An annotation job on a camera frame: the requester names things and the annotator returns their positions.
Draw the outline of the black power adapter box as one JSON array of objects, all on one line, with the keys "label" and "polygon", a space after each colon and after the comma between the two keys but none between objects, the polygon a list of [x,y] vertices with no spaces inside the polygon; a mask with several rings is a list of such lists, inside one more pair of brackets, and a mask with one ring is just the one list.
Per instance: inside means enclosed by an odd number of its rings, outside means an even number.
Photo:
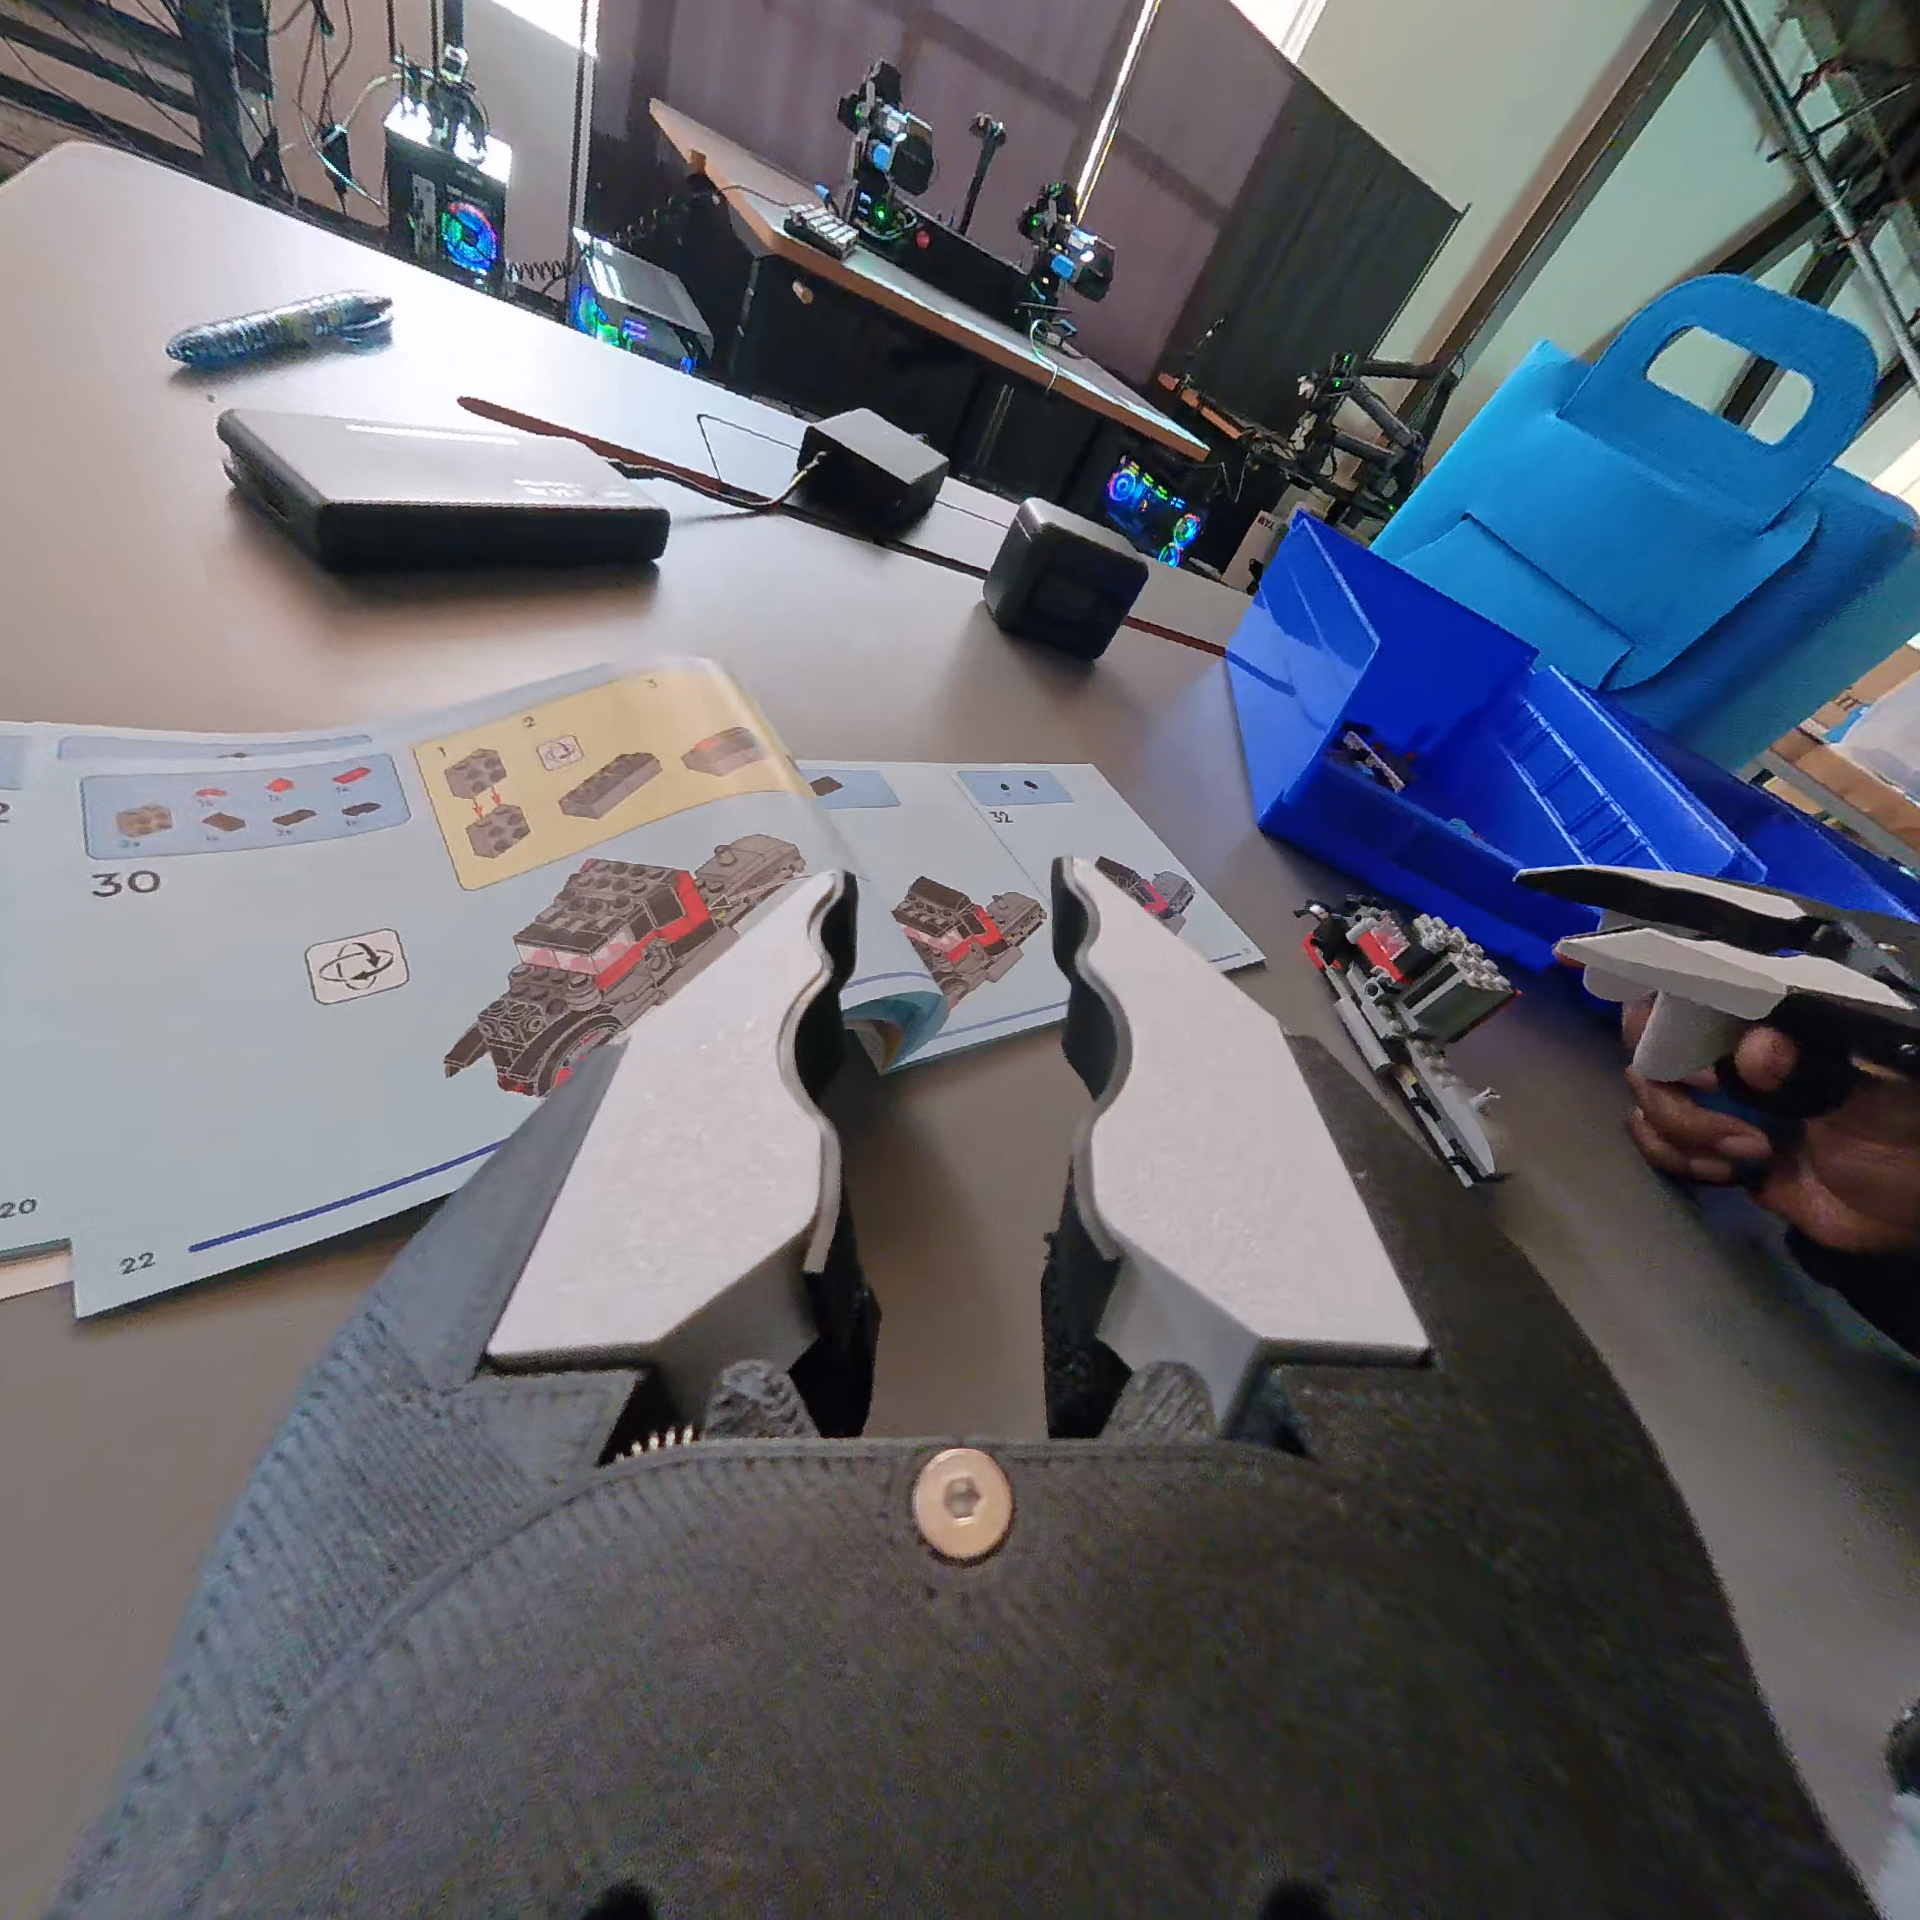
[{"label": "black power adapter box", "polygon": [[789,507],[892,538],[914,528],[946,483],[946,459],[873,407],[805,427]]}]

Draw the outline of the blue pen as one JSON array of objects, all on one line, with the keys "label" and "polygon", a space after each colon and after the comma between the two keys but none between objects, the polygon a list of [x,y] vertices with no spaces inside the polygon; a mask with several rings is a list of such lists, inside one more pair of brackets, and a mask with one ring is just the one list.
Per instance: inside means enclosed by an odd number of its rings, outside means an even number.
[{"label": "blue pen", "polygon": [[344,290],[188,327],[167,341],[167,356],[181,370],[216,374],[306,349],[368,349],[393,338],[393,316],[393,296]]}]

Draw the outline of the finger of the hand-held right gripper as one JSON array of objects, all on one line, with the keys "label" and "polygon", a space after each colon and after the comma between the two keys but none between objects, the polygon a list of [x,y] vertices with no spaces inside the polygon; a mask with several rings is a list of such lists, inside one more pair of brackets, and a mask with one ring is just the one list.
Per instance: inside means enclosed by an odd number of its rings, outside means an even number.
[{"label": "finger of the hand-held right gripper", "polygon": [[1673,869],[1548,865],[1519,869],[1515,884],[1599,911],[1599,934],[1561,942],[1569,965],[1595,965],[1598,942],[1659,931],[1692,944],[1726,944],[1766,958],[1862,959],[1862,931],[1833,905],[1757,882],[1682,877]]},{"label": "finger of the hand-held right gripper", "polygon": [[1554,944],[1554,958],[1579,966],[1585,985],[1611,1003],[1667,993],[1751,1024],[1810,1003],[1834,1016],[1916,1032],[1915,997],[1833,958],[1753,954],[1650,925],[1575,934]]}]

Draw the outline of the grey desk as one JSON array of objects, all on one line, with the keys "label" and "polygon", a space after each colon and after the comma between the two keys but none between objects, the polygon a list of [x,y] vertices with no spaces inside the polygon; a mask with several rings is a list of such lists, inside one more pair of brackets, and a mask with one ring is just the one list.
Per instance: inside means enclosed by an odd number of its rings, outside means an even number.
[{"label": "grey desk", "polygon": [[[1226,665],[1119,635],[1079,671],[1004,642],[953,567],[677,498],[660,573],[335,583],[233,495],[164,341],[306,290],[394,296],[390,349],[278,370],[254,403],[451,422],[491,400],[717,466],[781,418],[636,365],[266,205],[98,148],[4,191],[4,714],[348,732],[587,662],[721,661],[799,757],[1094,762],[1264,948],[1243,991],[1351,1051],[1295,909],[1346,891],[1267,841]],[[1895,1829],[1886,1730],[1916,1699],[1916,1374],[1705,1212],[1624,1133],[1621,1042],[1529,991],[1460,1047],[1515,1174],[1475,1191],[1670,1460],[1833,1831]],[[75,1322],[4,1303],[4,1917],[34,1917],[111,1801],[178,1620],[301,1377],[407,1222]]]}]

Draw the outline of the black silver power bank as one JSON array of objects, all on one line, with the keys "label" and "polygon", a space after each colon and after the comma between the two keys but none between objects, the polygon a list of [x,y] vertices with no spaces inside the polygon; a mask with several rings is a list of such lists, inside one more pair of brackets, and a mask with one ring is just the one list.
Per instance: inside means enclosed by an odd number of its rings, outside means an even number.
[{"label": "black silver power bank", "polygon": [[655,566],[670,511],[578,441],[229,407],[229,482],[338,574]]}]

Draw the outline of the black cube power station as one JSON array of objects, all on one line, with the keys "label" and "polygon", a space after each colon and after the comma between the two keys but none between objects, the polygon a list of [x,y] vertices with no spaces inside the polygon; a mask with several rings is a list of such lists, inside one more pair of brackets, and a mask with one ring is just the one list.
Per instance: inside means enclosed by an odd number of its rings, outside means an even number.
[{"label": "black cube power station", "polygon": [[1079,662],[1106,655],[1150,583],[1150,560],[1059,504],[1019,504],[979,587],[998,635]]}]

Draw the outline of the grey black toy brick truck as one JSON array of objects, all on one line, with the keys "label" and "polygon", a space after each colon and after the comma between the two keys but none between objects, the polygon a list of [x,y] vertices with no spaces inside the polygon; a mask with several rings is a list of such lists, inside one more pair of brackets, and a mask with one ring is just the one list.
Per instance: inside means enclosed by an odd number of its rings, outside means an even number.
[{"label": "grey black toy brick truck", "polygon": [[1421,1128],[1460,1185],[1508,1176],[1487,1111],[1494,1092],[1470,1088],[1450,1047],[1515,997],[1501,966],[1456,925],[1375,899],[1305,903],[1303,951],[1335,1003],[1335,1018],[1364,1067]]}]

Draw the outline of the large blue plastic bin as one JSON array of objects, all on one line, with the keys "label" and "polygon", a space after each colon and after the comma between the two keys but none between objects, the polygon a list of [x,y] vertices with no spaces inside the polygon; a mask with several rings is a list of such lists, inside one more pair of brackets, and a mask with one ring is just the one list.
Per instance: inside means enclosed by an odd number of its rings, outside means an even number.
[{"label": "large blue plastic bin", "polygon": [[[1598,911],[1519,890],[1521,865],[1498,845],[1512,799],[1501,709],[1538,665],[1494,622],[1296,513],[1227,648],[1261,831],[1529,975],[1552,966],[1554,944],[1591,931]],[[1391,747],[1456,756],[1488,845],[1434,835],[1386,854],[1339,833],[1323,806],[1323,757],[1346,724]]]}]

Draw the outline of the blue felt bag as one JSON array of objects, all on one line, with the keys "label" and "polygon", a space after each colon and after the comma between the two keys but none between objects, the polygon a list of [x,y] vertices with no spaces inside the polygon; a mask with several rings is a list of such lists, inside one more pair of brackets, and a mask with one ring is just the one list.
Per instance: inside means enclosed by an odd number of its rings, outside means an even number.
[{"label": "blue felt bag", "polygon": [[[1783,439],[1654,381],[1692,329],[1810,381]],[[1858,323],[1692,279],[1598,364],[1538,343],[1372,552],[1740,771],[1916,636],[1916,513],[1840,466],[1875,388]]]}]

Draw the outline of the person's right forearm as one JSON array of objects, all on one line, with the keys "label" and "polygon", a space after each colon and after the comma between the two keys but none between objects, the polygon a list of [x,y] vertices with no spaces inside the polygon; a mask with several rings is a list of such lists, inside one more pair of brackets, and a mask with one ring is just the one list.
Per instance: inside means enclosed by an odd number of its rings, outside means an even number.
[{"label": "person's right forearm", "polygon": [[1834,1292],[1896,1352],[1916,1360],[1916,1248],[1834,1251],[1791,1229],[1788,1251],[1813,1283]]}]

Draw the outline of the black cabinet work table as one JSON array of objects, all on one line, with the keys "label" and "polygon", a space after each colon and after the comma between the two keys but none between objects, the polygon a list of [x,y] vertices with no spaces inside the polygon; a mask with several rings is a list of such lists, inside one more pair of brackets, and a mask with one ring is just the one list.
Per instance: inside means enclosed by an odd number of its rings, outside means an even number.
[{"label": "black cabinet work table", "polygon": [[808,418],[877,407],[946,454],[953,477],[1071,504],[1118,459],[1201,464],[1210,447],[1086,356],[902,276],[877,251],[831,257],[785,229],[808,185],[709,131],[646,104],[660,157],[690,180],[678,276],[717,329],[712,370],[741,397]]}]

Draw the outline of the person's right hand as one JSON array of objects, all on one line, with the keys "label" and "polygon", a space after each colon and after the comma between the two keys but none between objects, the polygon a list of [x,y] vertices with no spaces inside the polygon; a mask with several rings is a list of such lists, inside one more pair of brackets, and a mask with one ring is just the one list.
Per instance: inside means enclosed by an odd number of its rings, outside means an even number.
[{"label": "person's right hand", "polygon": [[1712,1107],[1712,1070],[1679,1086],[1627,1070],[1627,1130],[1643,1159],[1690,1189],[1740,1189],[1833,1259],[1916,1261],[1916,1086],[1858,1067],[1849,1100],[1788,1140]]}]

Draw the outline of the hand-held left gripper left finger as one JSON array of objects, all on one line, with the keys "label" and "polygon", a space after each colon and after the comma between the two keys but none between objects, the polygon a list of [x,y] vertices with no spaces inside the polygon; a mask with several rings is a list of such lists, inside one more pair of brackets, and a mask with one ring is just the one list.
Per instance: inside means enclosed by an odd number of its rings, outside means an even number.
[{"label": "hand-held left gripper left finger", "polygon": [[585,1076],[604,1088],[488,1339],[497,1367],[720,1377],[764,1360],[873,1377],[880,1307],[821,1107],[846,1051],[857,915],[844,869],[788,882]]}]

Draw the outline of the black metal rig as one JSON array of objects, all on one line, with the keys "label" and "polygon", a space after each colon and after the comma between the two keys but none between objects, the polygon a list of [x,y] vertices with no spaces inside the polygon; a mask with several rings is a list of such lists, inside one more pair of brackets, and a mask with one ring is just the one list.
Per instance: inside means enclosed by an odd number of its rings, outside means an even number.
[{"label": "black metal rig", "polygon": [[1339,352],[1300,377],[1303,411],[1295,427],[1276,433],[1201,392],[1190,374],[1156,374],[1156,400],[1169,400],[1226,441],[1204,462],[1219,470],[1210,504],[1238,504],[1248,482],[1267,475],[1280,498],[1323,498],[1332,507],[1328,523],[1348,528],[1386,527],[1418,489],[1456,388],[1460,359],[1394,364]]}]

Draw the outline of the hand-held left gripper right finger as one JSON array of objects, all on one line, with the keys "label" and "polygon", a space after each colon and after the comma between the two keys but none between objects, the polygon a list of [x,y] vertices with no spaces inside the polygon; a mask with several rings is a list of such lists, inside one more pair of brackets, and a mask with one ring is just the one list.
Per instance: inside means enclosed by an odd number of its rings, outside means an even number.
[{"label": "hand-held left gripper right finger", "polygon": [[1091,860],[1051,865],[1051,948],[1091,1117],[1043,1270],[1050,1434],[1099,1437],[1158,1366],[1227,1437],[1276,1434],[1276,1367],[1423,1367],[1421,1313],[1284,1026]]}]

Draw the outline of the computer tower with glowing fans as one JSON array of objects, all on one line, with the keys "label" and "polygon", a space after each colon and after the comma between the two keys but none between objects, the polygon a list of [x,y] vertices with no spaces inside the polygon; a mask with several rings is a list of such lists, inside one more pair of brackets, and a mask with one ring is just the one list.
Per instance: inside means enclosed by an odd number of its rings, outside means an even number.
[{"label": "computer tower with glowing fans", "polygon": [[512,148],[488,134],[435,138],[431,110],[400,102],[382,121],[390,251],[465,289],[508,289]]},{"label": "computer tower with glowing fans", "polygon": [[649,364],[702,374],[717,338],[684,279],[572,229],[565,323]]},{"label": "computer tower with glowing fans", "polygon": [[1103,516],[1140,554],[1181,567],[1204,528],[1204,507],[1123,454],[1106,477]]}]

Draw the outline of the pile of mixed toy bricks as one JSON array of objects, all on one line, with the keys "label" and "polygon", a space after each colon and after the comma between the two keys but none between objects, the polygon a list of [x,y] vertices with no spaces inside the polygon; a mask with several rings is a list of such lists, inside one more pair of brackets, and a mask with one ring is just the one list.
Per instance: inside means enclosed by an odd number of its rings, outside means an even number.
[{"label": "pile of mixed toy bricks", "polygon": [[1323,778],[1326,816],[1359,842],[1386,854],[1434,835],[1488,845],[1456,756],[1391,747],[1378,732],[1346,724],[1326,747]]}]

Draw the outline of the brick instruction booklet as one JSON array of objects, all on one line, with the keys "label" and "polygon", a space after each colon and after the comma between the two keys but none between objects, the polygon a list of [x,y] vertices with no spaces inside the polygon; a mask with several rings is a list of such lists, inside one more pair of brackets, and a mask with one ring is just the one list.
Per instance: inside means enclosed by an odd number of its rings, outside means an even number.
[{"label": "brick instruction booklet", "polygon": [[4,721],[4,1259],[79,1315],[443,1200],[799,877],[880,1070],[1062,1024],[1051,865],[1248,931],[1094,765],[796,762],[712,661],[360,732]]}]

